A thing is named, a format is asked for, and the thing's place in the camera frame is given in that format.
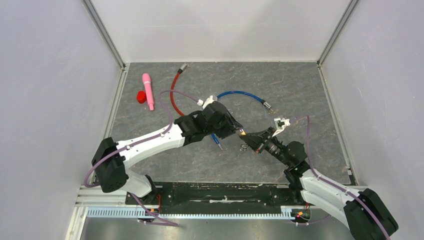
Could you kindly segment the pink cylindrical tube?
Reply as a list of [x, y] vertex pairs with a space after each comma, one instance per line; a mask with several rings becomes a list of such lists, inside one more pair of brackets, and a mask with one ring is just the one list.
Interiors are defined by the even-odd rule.
[[152, 91], [152, 80], [148, 73], [142, 75], [142, 82], [144, 85], [144, 91], [146, 94], [146, 101], [150, 111], [155, 110], [155, 101]]

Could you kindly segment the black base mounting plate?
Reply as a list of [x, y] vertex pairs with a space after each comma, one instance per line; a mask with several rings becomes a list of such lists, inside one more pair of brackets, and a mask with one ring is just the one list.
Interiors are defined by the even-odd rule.
[[277, 214], [282, 206], [306, 208], [301, 196], [287, 184], [231, 182], [154, 182], [140, 197], [162, 214]]

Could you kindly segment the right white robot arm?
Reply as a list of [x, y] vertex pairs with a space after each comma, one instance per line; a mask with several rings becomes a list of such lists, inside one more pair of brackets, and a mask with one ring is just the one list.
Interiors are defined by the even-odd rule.
[[286, 165], [289, 199], [312, 204], [339, 220], [356, 240], [388, 240], [399, 225], [379, 195], [370, 188], [357, 190], [329, 179], [307, 162], [305, 145], [283, 144], [269, 127], [260, 132], [241, 132], [240, 139], [255, 153], [269, 153]]

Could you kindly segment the small black key bunch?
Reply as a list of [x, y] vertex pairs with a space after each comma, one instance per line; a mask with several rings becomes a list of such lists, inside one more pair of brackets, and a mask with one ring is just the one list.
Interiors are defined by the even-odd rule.
[[247, 144], [241, 144], [240, 145], [240, 151], [246, 151], [248, 149], [248, 145]]

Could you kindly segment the red round cap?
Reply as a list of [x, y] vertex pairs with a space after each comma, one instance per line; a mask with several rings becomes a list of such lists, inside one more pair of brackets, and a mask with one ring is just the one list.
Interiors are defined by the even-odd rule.
[[136, 95], [136, 100], [139, 104], [144, 104], [147, 101], [147, 95], [146, 93], [141, 90]]

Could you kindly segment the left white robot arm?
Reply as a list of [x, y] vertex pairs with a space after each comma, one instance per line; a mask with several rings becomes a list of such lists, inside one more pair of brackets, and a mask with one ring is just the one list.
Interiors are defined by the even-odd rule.
[[225, 139], [242, 129], [222, 103], [213, 101], [202, 110], [180, 116], [168, 126], [143, 136], [118, 142], [111, 137], [103, 139], [89, 173], [95, 174], [94, 186], [104, 193], [124, 190], [151, 204], [157, 198], [153, 181], [148, 175], [133, 172], [133, 165], [161, 152], [200, 142], [211, 134]]

